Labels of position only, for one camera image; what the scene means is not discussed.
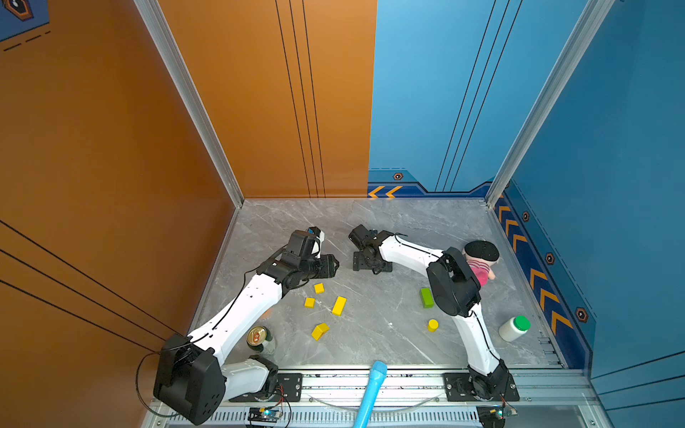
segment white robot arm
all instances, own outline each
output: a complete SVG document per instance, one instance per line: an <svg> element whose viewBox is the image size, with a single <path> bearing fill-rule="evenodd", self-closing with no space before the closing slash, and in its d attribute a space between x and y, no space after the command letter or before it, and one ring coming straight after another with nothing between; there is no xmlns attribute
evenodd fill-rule
<svg viewBox="0 0 685 428"><path fill-rule="evenodd" d="M295 231L288 245L272 254L238 296L188 337L174 334L160 353L153 394L190 422L200 425L221 401L248 392L267 399L276 389L278 367L260 356L222 366L247 330L285 294L309 279L333 277L340 266L321 255L324 233Z"/></svg>
<svg viewBox="0 0 685 428"><path fill-rule="evenodd" d="M353 269L391 272L400 263L426 276L438 307L452 316L466 346L472 395L498 398L508 384L509 372L495 350L480 306L480 284L459 250L435 250L407 242L388 231L364 226L349 235L359 248ZM289 290L309 279L330 278L340 264L321 255L324 233L311 227L295 231L288 245L257 269L238 296L188 337L174 334L160 352L153 395L190 422L205 422L221 401L249 392L267 399L277 386L278 367L260 356L222 366L247 330Z"/></svg>
<svg viewBox="0 0 685 428"><path fill-rule="evenodd" d="M509 371L493 346L483 321L480 283L462 253L422 247L388 231L378 233L359 225L349 234L359 251L353 269L374 274L392 272L399 263L427 277L438 307L454 319L466 347L473 395L482 400L499 398L508 384Z"/></svg>

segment gray marble surface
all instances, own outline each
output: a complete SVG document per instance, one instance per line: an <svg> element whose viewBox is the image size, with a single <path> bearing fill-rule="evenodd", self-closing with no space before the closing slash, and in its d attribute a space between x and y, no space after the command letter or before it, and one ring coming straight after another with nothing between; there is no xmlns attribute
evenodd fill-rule
<svg viewBox="0 0 685 428"><path fill-rule="evenodd" d="M544 336L538 323L539 310L523 295L524 287L514 269L519 269L497 223L490 221L483 201L475 199L300 199L248 200L238 214L221 267L211 286L200 323L228 304L242 285L242 274L255 268L292 231L317 226L326 234L322 253L333 253L340 261L337 275L312 280L290 291L257 324L275 335L277 350L270 360L282 368L313 364L363 364L375 360L386 364L447 364L466 367L466 350L454 322L437 306L424 309L419 290L428 287L422 275L395 264L391 273L352 271L356 248L347 235L357 225L408 235L406 239L426 247L458 249L472 240L489 240L502 257L493 266L497 278L481 290L483 313L493 344L509 367L547 366L538 339ZM314 293L323 282L325 292ZM342 316L331 309L338 296L347 298ZM305 297L314 297L314 309L304 307ZM518 340L507 343L497 330L512 316L525 315L532 328ZM428 320L440 327L430 333ZM312 330L326 323L330 331L318 342ZM240 340L227 362L254 354Z"/></svg>

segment stuffed doll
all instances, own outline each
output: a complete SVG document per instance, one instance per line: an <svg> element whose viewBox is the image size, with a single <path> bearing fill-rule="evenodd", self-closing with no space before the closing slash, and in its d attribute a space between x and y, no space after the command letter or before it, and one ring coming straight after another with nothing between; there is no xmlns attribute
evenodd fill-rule
<svg viewBox="0 0 685 428"><path fill-rule="evenodd" d="M488 279L495 279L495 274L490 268L499 260L499 251L495 244L488 241L469 242L462 254L478 278L481 287L488 283Z"/></svg>

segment green block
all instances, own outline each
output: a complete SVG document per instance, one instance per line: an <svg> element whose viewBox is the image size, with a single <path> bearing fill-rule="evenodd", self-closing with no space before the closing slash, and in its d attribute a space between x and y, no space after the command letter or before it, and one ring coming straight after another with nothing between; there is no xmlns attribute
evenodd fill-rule
<svg viewBox="0 0 685 428"><path fill-rule="evenodd" d="M421 288L421 300L423 301L423 307L426 309L435 305L435 302L433 301L433 294L430 292L430 288Z"/></svg>

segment blue stick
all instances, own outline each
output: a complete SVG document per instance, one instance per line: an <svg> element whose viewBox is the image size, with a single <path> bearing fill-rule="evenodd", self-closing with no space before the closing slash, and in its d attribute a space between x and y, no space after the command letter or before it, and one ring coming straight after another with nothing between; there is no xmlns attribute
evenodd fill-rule
<svg viewBox="0 0 685 428"><path fill-rule="evenodd" d="M357 413L357 418L354 420L353 428L366 428L366 424L369 423L369 418L373 411L373 404L378 396L378 391L381 389L387 374L388 366L380 361L373 363L371 371L369 371L369 384L366 385L364 399L362 399L362 404L359 406L359 413Z"/></svg>

